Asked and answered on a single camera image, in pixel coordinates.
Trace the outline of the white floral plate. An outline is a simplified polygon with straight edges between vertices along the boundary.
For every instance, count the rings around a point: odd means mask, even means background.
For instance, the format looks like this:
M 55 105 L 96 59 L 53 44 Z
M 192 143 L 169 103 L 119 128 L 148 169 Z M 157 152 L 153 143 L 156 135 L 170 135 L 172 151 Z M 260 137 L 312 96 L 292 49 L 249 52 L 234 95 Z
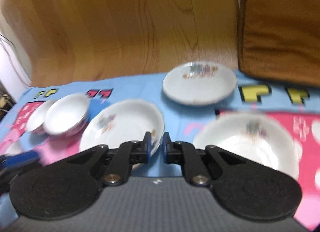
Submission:
M 162 91 L 179 104 L 207 106 L 229 97 L 237 83 L 230 68 L 215 62 L 194 61 L 168 72 L 162 82 Z
M 291 134 L 263 114 L 222 113 L 195 136 L 193 145 L 197 149 L 216 145 L 294 179 L 299 176 L 299 153 Z
M 79 151 L 100 144 L 116 149 L 123 142 L 143 140 L 151 133 L 151 154 L 159 148 L 165 130 L 160 108 L 146 100 L 127 99 L 116 102 L 98 113 L 82 133 Z

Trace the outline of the white bowl pink flowers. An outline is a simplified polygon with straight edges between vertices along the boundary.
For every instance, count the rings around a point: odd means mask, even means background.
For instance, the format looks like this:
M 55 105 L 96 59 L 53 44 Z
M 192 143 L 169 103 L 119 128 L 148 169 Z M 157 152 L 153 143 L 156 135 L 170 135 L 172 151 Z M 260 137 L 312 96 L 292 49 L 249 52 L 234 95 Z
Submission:
M 26 129 L 28 132 L 32 134 L 45 134 L 45 130 L 43 128 L 44 121 L 46 118 L 46 114 L 49 108 L 56 102 L 56 100 L 48 100 L 43 102 L 33 113 L 30 115 Z

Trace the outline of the white bowl pink pattern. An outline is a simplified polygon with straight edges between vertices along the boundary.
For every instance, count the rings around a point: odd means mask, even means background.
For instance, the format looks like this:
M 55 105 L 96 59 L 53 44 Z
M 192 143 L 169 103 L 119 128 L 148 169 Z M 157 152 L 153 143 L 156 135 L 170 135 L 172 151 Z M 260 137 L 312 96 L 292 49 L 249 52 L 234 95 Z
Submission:
M 70 137 L 78 133 L 88 121 L 90 101 L 81 93 L 67 95 L 48 109 L 43 128 L 56 137 Z

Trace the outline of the wood pattern vinyl sheet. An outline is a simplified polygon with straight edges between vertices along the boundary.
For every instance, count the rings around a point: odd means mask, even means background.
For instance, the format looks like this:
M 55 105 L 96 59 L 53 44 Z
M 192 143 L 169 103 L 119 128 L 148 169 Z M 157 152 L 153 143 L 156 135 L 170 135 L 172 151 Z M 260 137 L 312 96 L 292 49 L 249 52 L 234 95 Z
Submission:
M 1 0 L 1 28 L 34 86 L 237 68 L 238 0 Z

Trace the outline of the brown cushion pad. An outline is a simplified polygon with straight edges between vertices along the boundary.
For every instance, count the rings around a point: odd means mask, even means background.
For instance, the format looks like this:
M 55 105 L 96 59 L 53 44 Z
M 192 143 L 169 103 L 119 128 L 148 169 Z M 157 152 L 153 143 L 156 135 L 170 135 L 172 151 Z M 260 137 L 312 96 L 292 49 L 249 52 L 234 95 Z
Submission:
M 319 86 L 319 0 L 241 0 L 239 69 Z

